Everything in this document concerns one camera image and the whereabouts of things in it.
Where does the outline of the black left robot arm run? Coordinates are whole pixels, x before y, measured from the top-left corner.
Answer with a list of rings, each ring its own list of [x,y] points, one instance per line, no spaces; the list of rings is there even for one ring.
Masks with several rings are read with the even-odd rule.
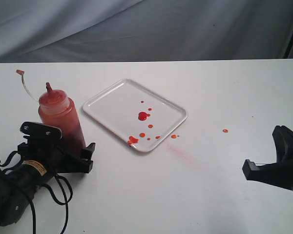
[[[93,167],[95,143],[76,156],[59,145],[62,131],[57,127],[26,121],[20,131],[27,141],[18,145],[4,163],[0,161],[0,226],[18,222],[30,207],[36,228],[35,193],[46,188],[57,204],[67,207],[73,190],[63,174],[88,174]]]

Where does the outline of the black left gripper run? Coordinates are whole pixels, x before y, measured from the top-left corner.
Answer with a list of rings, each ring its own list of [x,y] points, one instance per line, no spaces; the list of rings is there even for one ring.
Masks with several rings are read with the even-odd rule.
[[[20,131],[27,140],[18,146],[21,166],[30,166],[37,171],[53,169],[57,173],[88,174],[92,170],[95,142],[81,149],[80,155],[76,156],[59,147],[62,131],[58,127],[25,121]]]

